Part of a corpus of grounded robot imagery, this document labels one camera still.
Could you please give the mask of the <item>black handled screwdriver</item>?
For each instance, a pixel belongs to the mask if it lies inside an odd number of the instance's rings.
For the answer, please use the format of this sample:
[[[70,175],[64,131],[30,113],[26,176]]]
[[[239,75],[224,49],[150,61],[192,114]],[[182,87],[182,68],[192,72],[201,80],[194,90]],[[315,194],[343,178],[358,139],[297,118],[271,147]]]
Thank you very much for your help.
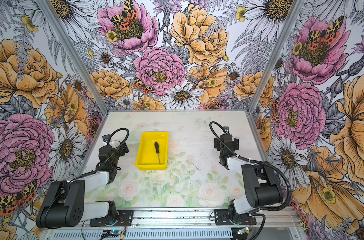
[[[160,147],[159,147],[159,143],[158,142],[155,142],[154,143],[154,146],[155,146],[156,154],[157,154],[157,157],[158,157],[158,162],[159,162],[159,165],[160,165],[161,164],[161,159],[160,159]]]

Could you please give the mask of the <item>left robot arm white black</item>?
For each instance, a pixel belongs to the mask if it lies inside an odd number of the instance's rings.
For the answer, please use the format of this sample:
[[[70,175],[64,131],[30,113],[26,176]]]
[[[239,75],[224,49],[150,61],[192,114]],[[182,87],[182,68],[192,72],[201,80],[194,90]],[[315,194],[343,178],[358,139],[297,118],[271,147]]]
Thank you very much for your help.
[[[111,138],[99,149],[99,162],[95,170],[82,174],[70,181],[54,181],[41,205],[36,217],[36,225],[40,229],[59,229],[75,227],[80,222],[95,221],[112,225],[118,220],[118,213],[113,201],[85,202],[85,195],[99,187],[112,183],[120,168],[118,161],[128,153],[126,135],[118,147],[111,146]]]

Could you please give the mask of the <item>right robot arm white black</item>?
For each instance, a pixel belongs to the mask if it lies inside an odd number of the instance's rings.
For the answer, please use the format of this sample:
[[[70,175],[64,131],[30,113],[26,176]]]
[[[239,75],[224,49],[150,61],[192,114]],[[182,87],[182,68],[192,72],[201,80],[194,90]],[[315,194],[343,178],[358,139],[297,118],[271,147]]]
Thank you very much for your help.
[[[261,164],[238,155],[239,139],[230,134],[228,127],[211,122],[210,130],[215,135],[214,148],[220,152],[220,164],[229,171],[237,172],[244,188],[243,194],[230,200],[227,210],[214,211],[216,225],[255,225],[257,212],[283,201],[275,171],[267,163]]]

